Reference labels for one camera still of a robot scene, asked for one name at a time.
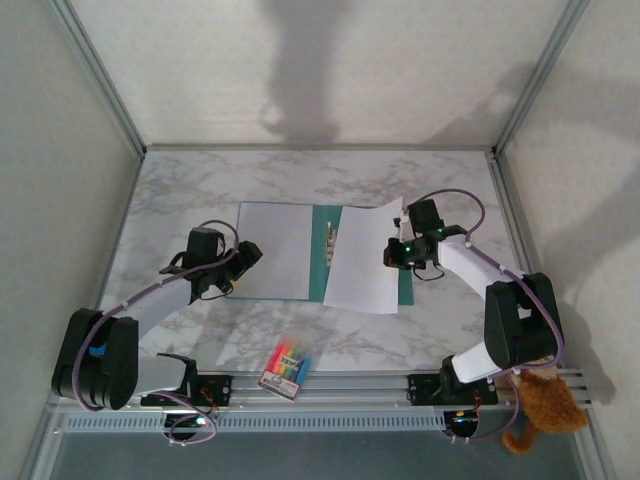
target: crayon box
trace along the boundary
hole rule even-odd
[[[283,336],[258,385],[287,400],[295,400],[311,368],[311,358],[306,342],[291,335]]]

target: open folder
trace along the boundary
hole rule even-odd
[[[231,297],[323,302],[342,209],[337,205],[242,202],[238,233],[241,239],[258,245],[263,256],[234,285]],[[380,264],[382,252],[383,248],[375,258]],[[398,274],[397,298],[399,305],[413,305],[409,271]]]

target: brown teddy bear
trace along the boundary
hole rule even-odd
[[[533,363],[547,361],[548,358]],[[502,434],[502,442],[511,453],[529,452],[538,432],[573,433],[588,425],[587,416],[576,404],[556,367],[523,370],[511,378],[518,386],[522,409],[528,417],[519,439],[511,432]]]

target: marble surface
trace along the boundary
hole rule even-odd
[[[150,152],[145,159],[108,279],[103,308],[158,278],[208,219],[235,225],[243,200],[380,206],[410,203],[443,187],[473,191],[487,206],[475,241],[503,263],[514,255],[482,152],[202,151]],[[478,218],[460,195],[436,199],[447,224]],[[261,370],[285,331],[306,336],[321,354],[316,369],[438,368],[443,357],[481,340],[484,305],[453,274],[414,282],[415,305],[371,315],[310,302],[220,299],[196,302],[153,328],[143,354],[195,358],[201,370]]]

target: paper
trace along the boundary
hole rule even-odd
[[[365,313],[398,312],[398,269],[382,254],[396,236],[402,198],[380,208],[344,207],[324,305]]]
[[[242,202],[240,240],[255,243],[262,258],[238,280],[232,297],[309,299],[313,206]]]

